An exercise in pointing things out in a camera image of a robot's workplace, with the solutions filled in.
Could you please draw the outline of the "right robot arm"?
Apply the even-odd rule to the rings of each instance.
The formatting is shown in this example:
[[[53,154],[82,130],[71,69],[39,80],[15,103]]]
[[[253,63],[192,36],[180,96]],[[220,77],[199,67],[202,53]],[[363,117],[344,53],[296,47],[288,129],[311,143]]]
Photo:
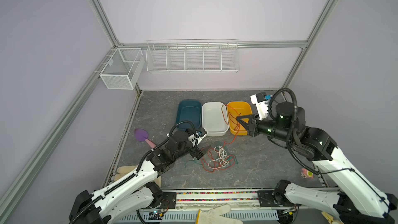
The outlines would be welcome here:
[[[325,192],[280,180],[272,193],[278,205],[296,204],[326,212],[344,224],[393,224],[390,215],[398,209],[398,198],[374,186],[347,159],[336,141],[324,130],[306,125],[305,110],[298,106],[294,92],[281,88],[273,95],[251,96],[256,114],[236,120],[256,137],[285,142],[293,159],[311,173],[327,175],[338,192]]]

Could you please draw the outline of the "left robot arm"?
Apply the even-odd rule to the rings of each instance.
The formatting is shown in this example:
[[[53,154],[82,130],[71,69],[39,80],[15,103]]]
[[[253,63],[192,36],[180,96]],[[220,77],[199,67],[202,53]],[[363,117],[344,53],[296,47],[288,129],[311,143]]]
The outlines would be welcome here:
[[[140,159],[138,166],[112,184],[89,193],[81,192],[75,199],[69,215],[71,224],[113,224],[122,217],[143,208],[161,205],[163,192],[155,180],[173,168],[185,155],[201,159],[208,147],[200,148],[207,137],[204,128],[194,124],[184,131],[173,126],[166,139],[151,148]]]

